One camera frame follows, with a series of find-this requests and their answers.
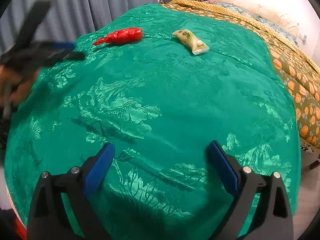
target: plastic food wrapper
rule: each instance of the plastic food wrapper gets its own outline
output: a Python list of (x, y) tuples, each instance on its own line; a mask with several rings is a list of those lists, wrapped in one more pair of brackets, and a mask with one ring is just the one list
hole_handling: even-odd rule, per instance
[(131, 27), (109, 33), (106, 37), (97, 39), (93, 45), (102, 43), (126, 44), (132, 41), (138, 41), (143, 37), (141, 28)]
[(173, 33), (173, 35), (176, 36), (182, 42), (183, 45), (191, 49), (194, 55), (198, 55), (209, 51), (209, 47), (187, 29), (177, 30)]

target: wooden floor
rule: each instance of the wooden floor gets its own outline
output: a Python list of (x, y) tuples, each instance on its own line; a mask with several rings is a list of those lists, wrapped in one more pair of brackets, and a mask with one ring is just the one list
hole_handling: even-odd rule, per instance
[(301, 155), (301, 184), (298, 206), (293, 217), (294, 239), (298, 239), (308, 227), (320, 207), (320, 166), (310, 171), (308, 165), (316, 156)]

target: human hand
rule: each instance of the human hand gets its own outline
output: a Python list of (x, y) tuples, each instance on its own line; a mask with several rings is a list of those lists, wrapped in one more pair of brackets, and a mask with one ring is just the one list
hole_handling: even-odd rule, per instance
[(38, 78), (39, 71), (36, 71), (32, 77), (26, 81), (21, 82), (22, 77), (13, 71), (5, 67), (4, 65), (0, 65), (0, 107), (4, 106), (4, 86), (6, 84), (11, 84), (12, 86), (17, 86), (17, 90), (12, 92), (9, 97), (9, 101), (12, 102), (14, 106), (19, 105), (21, 102), (25, 101), (31, 93), (31, 87), (33, 83)]

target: silver screw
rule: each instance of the silver screw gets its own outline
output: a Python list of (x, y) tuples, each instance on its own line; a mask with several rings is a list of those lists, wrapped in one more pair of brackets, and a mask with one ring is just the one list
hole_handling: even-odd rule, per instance
[(72, 174), (77, 174), (80, 171), (80, 168), (78, 166), (74, 166), (71, 168), (71, 173)]
[(42, 174), (41, 174), (41, 177), (42, 178), (46, 178), (46, 177), (48, 177), (49, 176), (49, 173), (47, 172), (47, 171), (44, 171), (44, 172), (42, 172)]
[(281, 174), (279, 172), (275, 171), (273, 173), (273, 176), (275, 176), (277, 179), (279, 179), (281, 177)]
[(251, 168), (248, 167), (248, 166), (244, 166), (242, 169), (243, 169), (243, 171), (244, 171), (245, 173), (248, 173), (248, 174), (251, 173), (251, 171), (252, 171)]

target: curtain fold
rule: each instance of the curtain fold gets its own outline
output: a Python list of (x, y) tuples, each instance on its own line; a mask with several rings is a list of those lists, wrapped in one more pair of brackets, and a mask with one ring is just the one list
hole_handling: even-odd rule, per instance
[[(13, 45), (24, 17), (36, 0), (12, 0), (0, 18), (0, 52)], [(127, 10), (157, 0), (52, 0), (52, 7), (36, 31), (37, 40), (75, 41), (95, 32)]]

